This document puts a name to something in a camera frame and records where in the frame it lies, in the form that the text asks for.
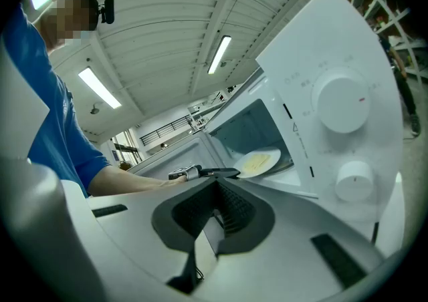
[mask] food on plate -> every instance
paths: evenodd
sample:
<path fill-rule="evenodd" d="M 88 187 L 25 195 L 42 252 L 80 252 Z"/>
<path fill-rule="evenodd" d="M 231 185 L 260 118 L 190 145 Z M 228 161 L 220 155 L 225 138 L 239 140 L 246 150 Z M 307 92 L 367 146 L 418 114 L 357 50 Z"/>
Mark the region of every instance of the food on plate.
<path fill-rule="evenodd" d="M 242 167 L 242 171 L 246 174 L 252 174 L 257 172 L 270 158 L 267 154 L 254 154 L 251 158 L 245 162 Z"/>

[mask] window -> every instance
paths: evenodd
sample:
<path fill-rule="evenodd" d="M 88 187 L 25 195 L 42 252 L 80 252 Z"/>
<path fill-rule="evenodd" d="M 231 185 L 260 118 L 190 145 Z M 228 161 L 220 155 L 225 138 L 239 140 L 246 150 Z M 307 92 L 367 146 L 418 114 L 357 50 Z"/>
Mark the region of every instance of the window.
<path fill-rule="evenodd" d="M 132 164 L 133 166 L 142 162 L 138 149 L 135 146 L 134 140 L 132 139 L 129 130 L 125 130 L 115 137 L 113 137 L 113 143 L 118 151 L 118 157 L 120 161 L 125 161 Z"/>

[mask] white plate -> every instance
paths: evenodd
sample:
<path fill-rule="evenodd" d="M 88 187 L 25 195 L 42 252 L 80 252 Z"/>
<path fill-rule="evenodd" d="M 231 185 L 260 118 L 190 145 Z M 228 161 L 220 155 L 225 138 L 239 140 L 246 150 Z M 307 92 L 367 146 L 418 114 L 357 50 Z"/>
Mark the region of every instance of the white plate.
<path fill-rule="evenodd" d="M 243 166 L 245 165 L 245 163 L 249 161 L 253 155 L 256 155 L 256 154 L 268 155 L 270 157 L 256 171 L 253 171 L 251 173 L 242 172 Z M 243 156 L 241 159 L 239 159 L 233 167 L 236 170 L 239 170 L 241 172 L 241 174 L 237 176 L 239 178 L 255 177 L 263 174 L 264 172 L 267 172 L 270 168 L 272 168 L 276 164 L 276 162 L 280 159 L 280 157 L 281 157 L 281 150 L 273 146 L 269 146 L 267 148 L 260 148 L 249 152 L 248 154 Z"/>

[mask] microwave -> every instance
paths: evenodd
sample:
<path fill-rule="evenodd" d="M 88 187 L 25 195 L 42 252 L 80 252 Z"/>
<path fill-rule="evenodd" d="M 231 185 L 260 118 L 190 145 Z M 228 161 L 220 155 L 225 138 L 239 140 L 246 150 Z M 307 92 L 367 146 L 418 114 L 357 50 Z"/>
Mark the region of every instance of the microwave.
<path fill-rule="evenodd" d="M 377 36 L 346 0 L 312 0 L 256 60 L 203 130 L 129 171 L 167 179 L 184 166 L 233 168 L 274 146 L 274 170 L 245 180 L 372 229 L 401 183 L 403 146 L 399 93 Z"/>

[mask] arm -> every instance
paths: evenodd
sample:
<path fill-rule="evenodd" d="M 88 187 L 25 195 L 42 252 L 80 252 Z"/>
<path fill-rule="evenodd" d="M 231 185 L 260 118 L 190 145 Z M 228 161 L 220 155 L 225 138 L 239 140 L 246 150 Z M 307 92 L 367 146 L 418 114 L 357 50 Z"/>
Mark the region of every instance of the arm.
<path fill-rule="evenodd" d="M 171 181 L 133 175 L 113 167 L 90 141 L 78 125 L 73 101 L 66 127 L 67 148 L 84 188 L 94 196 L 142 192 L 156 188 L 173 186 L 186 181 L 184 176 Z"/>
<path fill-rule="evenodd" d="M 395 61 L 397 61 L 397 64 L 401 71 L 401 75 L 403 75 L 403 77 L 407 79 L 406 67 L 404 66 L 403 60 L 401 59 L 400 55 L 392 47 L 390 48 L 389 52 L 394 57 Z"/>
<path fill-rule="evenodd" d="M 101 169 L 89 184 L 88 192 L 94 196 L 142 192 L 163 187 L 171 187 L 186 181 L 185 176 L 164 181 L 131 174 L 114 166 Z"/>

